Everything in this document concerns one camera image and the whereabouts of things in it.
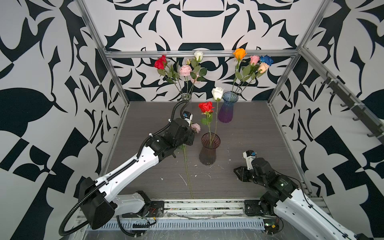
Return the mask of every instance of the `patterned wallpaper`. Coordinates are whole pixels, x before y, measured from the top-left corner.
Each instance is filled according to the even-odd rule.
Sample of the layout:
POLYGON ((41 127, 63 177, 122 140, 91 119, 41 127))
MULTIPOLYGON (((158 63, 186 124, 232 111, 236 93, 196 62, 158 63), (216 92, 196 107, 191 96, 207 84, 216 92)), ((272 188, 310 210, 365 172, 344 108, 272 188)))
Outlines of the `patterned wallpaper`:
POLYGON ((108 50, 151 51, 294 49, 321 0, 85 2, 108 50))
MULTIPOLYGON (((384 2, 335 0, 309 49, 384 119, 384 2)), ((291 149, 332 216, 355 233, 384 237, 384 146, 301 58, 274 102, 291 149)))
POLYGON ((124 103, 73 0, 1 1, 0 16, 1 239, 60 239, 124 103))
MULTIPOLYGON (((256 82, 248 85, 242 92, 240 101, 268 100, 290 57, 272 57, 272 59, 274 64, 268 69, 268 72, 258 78, 256 82)), ((112 61, 130 101, 176 101, 180 99, 180 93, 175 85, 168 83, 153 67, 155 61, 156 59, 152 58, 114 59, 112 61)), ((177 61, 185 64, 186 59, 173 58, 169 61, 172 61, 174 65, 177 61)), ((207 75, 204 76, 206 81, 195 84, 192 100, 211 99, 211 91, 215 87, 222 87, 225 92, 230 91, 236 63, 234 58, 203 58, 201 66, 208 69, 207 75)), ((180 85, 185 93, 186 83, 180 81, 180 85)))

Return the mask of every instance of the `table surface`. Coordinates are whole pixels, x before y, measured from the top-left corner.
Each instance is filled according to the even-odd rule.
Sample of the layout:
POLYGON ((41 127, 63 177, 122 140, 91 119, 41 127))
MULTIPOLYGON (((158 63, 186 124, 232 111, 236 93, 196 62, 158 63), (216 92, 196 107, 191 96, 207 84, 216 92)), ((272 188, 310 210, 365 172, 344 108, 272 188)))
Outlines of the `table surface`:
MULTIPOLYGON (((175 103, 131 103, 109 171, 135 155, 149 132, 156 132, 167 124, 174 105, 175 103)), ((202 127, 202 131, 195 135, 194 144, 187 146, 187 170, 194 198, 261 197, 266 192, 264 187, 241 182, 233 172, 234 168, 247 165, 242 157, 242 153, 247 150, 254 150, 258 157, 263 157, 280 173, 299 179, 267 103, 236 103, 233 120, 229 123, 218 121, 217 135, 221 144, 217 148, 216 162, 210 166, 203 165, 199 160, 201 137, 208 132, 208 127, 200 123, 205 115, 201 115, 198 103, 190 103, 185 110, 194 115, 192 122, 197 122, 202 127)), ((213 110, 215 115, 212 128, 215 126, 217 108, 213 110)), ((177 149, 175 154, 176 158, 170 156, 146 170, 125 187, 120 195, 142 190, 151 199, 192 198, 183 151, 177 149)))

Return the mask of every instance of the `pink carnation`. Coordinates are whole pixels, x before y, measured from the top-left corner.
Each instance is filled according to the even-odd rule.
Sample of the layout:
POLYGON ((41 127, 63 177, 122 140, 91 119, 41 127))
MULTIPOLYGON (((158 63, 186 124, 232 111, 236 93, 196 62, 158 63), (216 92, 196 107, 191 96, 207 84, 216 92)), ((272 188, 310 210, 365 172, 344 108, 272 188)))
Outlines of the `pink carnation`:
POLYGON ((199 133, 201 131, 201 127, 200 125, 198 125, 197 123, 194 123, 191 125, 191 128, 196 131, 197 133, 199 133))
POLYGON ((192 68, 189 66, 189 65, 183 65, 180 69, 179 69, 179 74, 180 76, 189 76, 190 73, 192 71, 192 68))

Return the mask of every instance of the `clear glass vase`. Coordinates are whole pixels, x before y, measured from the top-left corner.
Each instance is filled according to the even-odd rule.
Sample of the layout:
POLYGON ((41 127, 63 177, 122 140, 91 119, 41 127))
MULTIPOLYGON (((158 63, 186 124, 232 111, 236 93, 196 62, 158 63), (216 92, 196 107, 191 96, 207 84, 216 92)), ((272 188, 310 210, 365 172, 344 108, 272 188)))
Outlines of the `clear glass vase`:
POLYGON ((199 154, 199 160, 204 165, 212 165, 216 161, 216 149, 220 146, 220 138, 211 133, 211 139, 209 137, 210 133, 206 133, 201 138, 201 143, 203 144, 203 148, 199 154))
POLYGON ((189 100, 189 101, 191 101, 191 99, 192 99, 192 95, 189 94, 189 93, 182 93, 182 94, 181 94, 181 99, 182 99, 182 100, 189 100))
POLYGON ((218 112, 217 118, 220 122, 230 122, 233 118, 233 106, 239 100, 239 97, 234 92, 226 92, 223 94, 224 104, 218 112))

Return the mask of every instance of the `orange rose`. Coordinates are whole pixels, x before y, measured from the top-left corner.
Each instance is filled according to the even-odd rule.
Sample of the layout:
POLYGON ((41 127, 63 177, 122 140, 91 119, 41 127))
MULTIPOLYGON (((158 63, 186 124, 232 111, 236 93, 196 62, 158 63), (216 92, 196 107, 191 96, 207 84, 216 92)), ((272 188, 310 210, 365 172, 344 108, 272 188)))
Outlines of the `orange rose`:
POLYGON ((236 49, 236 51, 233 53, 235 55, 235 58, 237 60, 241 60, 245 57, 245 55, 247 55, 247 53, 245 52, 244 48, 238 48, 236 49))

